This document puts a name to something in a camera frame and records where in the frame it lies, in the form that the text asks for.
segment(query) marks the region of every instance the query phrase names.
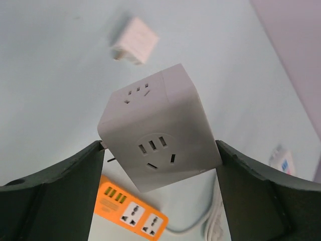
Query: power cord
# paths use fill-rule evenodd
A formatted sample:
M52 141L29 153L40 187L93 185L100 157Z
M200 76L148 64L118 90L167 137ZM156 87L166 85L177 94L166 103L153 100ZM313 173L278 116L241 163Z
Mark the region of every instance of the power cord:
M182 230L175 231L169 228L166 228L167 233L174 236L184 236L189 232L195 230L199 226L201 226L204 222L207 221L205 230L204 230L204 238L205 241L217 241L221 240L223 236L223 230L221 228L221 214L223 208L223 200L221 195L221 190L219 186L219 182L217 180L217 175L215 172L214 185L213 185L213 198L210 209L201 217L197 222L195 222L191 227Z

